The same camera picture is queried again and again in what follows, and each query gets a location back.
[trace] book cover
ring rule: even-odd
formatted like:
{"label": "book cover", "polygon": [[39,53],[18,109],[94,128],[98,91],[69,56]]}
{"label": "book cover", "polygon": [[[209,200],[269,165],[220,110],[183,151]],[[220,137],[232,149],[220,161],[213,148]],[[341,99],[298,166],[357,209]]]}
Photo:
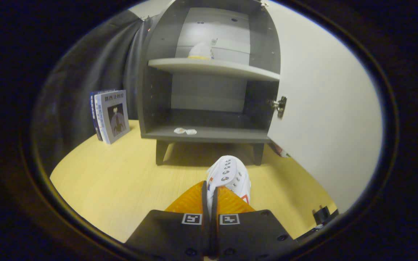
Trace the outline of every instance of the book cover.
{"label": "book cover", "polygon": [[103,140],[112,144],[130,131],[126,91],[96,94],[95,100],[97,101],[97,117]]}
{"label": "book cover", "polygon": [[104,93],[110,92],[110,91],[115,91],[115,89],[90,92],[90,105],[91,105],[91,116],[93,117],[93,126],[94,126],[94,129],[95,129],[95,132],[96,132],[96,136],[98,137],[98,140],[100,140],[100,141],[103,141],[103,138],[101,137],[101,132],[99,130],[98,120],[96,119],[96,106],[95,106],[94,96],[96,94],[104,94]]}

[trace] screw hole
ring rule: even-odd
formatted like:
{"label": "screw hole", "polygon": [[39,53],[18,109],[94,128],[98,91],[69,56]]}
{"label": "screw hole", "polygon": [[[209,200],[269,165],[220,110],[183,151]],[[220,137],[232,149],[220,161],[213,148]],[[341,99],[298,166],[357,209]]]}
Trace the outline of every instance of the screw hole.
{"label": "screw hole", "polygon": [[185,251],[185,254],[187,254],[187,256],[196,256],[197,251],[192,249],[192,248],[187,248]]}
{"label": "screw hole", "polygon": [[152,256],[152,258],[153,258],[154,260],[159,260],[159,261],[161,261],[161,260],[165,260],[165,258],[163,258],[162,256],[156,256],[156,255],[153,255],[153,256]]}
{"label": "screw hole", "polygon": [[226,256],[231,256],[231,255],[233,255],[233,254],[235,254],[237,251],[236,250],[234,250],[233,248],[227,248],[225,251],[224,251],[224,254],[226,255]]}
{"label": "screw hole", "polygon": [[278,241],[283,241],[288,238],[288,235],[281,235],[277,238]]}
{"label": "screw hole", "polygon": [[269,256],[268,254],[261,254],[260,256],[257,256],[256,257],[256,260],[264,259],[264,258],[266,258],[268,256]]}

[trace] light wood surface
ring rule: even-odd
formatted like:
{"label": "light wood surface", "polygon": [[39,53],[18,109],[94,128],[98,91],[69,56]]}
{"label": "light wood surface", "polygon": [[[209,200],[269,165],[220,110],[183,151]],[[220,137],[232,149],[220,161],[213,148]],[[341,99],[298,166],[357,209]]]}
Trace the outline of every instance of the light wood surface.
{"label": "light wood surface", "polygon": [[335,203],[292,158],[265,146],[262,165],[249,144],[171,144],[156,166],[156,140],[141,139],[138,121],[111,145],[90,137],[53,170],[51,181],[65,201],[109,236],[125,242],[150,210],[164,210],[223,155],[242,160],[252,182],[251,206],[269,209],[293,238],[315,226],[312,210]]}
{"label": "light wood surface", "polygon": [[200,73],[238,77],[257,81],[278,81],[280,74],[254,66],[221,61],[191,58],[162,58],[149,60],[148,66],[171,73]]}

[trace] white cabinet door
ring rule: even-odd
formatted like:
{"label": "white cabinet door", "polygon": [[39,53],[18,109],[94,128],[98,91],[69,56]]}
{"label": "white cabinet door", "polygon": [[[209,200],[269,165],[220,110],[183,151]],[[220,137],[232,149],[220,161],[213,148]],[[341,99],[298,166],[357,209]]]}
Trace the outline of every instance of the white cabinet door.
{"label": "white cabinet door", "polygon": [[267,1],[277,27],[281,64],[269,138],[329,193],[340,212],[361,195],[378,163],[382,114],[376,89],[358,59],[306,17]]}

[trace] cabinet shelf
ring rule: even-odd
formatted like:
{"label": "cabinet shelf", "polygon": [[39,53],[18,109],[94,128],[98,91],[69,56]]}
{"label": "cabinet shelf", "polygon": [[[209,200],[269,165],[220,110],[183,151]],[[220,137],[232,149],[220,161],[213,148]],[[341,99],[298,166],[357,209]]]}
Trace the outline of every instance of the cabinet shelf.
{"label": "cabinet shelf", "polygon": [[171,73],[197,73],[230,76],[257,81],[279,81],[280,74],[254,66],[228,61],[191,58],[163,58],[149,60],[148,66]]}

